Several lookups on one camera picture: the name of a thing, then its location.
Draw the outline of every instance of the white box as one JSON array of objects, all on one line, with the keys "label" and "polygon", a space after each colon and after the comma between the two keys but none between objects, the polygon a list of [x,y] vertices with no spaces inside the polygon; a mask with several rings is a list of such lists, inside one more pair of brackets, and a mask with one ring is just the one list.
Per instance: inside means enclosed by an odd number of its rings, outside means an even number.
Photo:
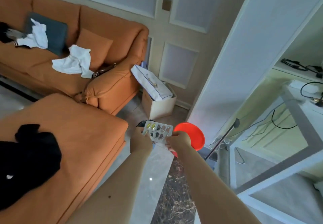
[{"label": "white box", "polygon": [[157,119],[172,114],[177,96],[168,84],[166,86],[173,93],[173,97],[161,101],[152,100],[148,92],[143,89],[141,103],[148,119]]}]

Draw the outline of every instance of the wall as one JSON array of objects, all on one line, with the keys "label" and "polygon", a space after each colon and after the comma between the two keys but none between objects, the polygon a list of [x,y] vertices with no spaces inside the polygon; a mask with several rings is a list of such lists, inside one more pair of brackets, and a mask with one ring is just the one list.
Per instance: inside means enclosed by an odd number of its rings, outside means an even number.
[{"label": "wall", "polygon": [[188,121],[219,135],[322,5],[322,0],[245,0]]},{"label": "wall", "polygon": [[304,27],[294,42],[282,55],[304,66],[320,66],[323,61],[323,6]]},{"label": "wall", "polygon": [[194,7],[185,5],[183,0],[174,0],[171,12],[162,10],[163,0],[156,0],[156,11],[154,15],[150,15],[150,13],[141,14],[140,11],[127,9],[113,2],[111,4],[108,0],[65,1],[87,5],[91,8],[146,25],[150,30],[150,37],[152,38],[149,70],[157,76],[159,75],[166,42],[198,52],[186,88],[172,85],[172,88],[178,96],[178,104],[190,108],[201,85],[205,82],[205,77],[207,77],[212,69],[215,61],[214,56],[217,56],[220,52],[243,0],[213,0],[211,4],[208,3],[207,5],[210,9],[204,9],[199,14],[206,14],[210,11],[212,14],[209,14],[209,18],[213,20],[210,20],[208,23],[208,18],[206,20],[204,19],[200,23],[205,25],[202,30],[194,26],[194,24],[199,24],[199,22],[196,23],[189,19],[187,20],[189,24],[183,22],[183,11],[176,9],[175,1],[177,1],[178,6],[187,7],[187,12],[190,13],[191,17],[194,15],[194,12],[190,10],[198,8],[198,5]]}]

